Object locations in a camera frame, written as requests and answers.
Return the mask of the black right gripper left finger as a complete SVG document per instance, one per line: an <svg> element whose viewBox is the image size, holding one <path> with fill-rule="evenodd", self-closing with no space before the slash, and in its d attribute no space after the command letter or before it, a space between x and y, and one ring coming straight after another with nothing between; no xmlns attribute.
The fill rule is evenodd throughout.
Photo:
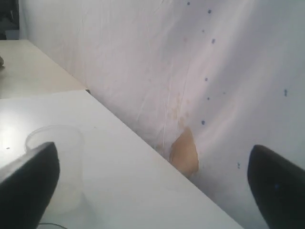
<svg viewBox="0 0 305 229"><path fill-rule="evenodd" d="M53 142L43 143L0 170L0 227L35 229L60 176Z"/></svg>

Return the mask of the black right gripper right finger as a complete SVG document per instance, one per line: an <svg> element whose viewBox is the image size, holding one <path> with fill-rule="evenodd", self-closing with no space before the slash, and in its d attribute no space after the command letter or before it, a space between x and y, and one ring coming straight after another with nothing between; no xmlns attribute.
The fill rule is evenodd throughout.
<svg viewBox="0 0 305 229"><path fill-rule="evenodd" d="M305 171L273 150L254 145L247 180L270 229L305 227Z"/></svg>

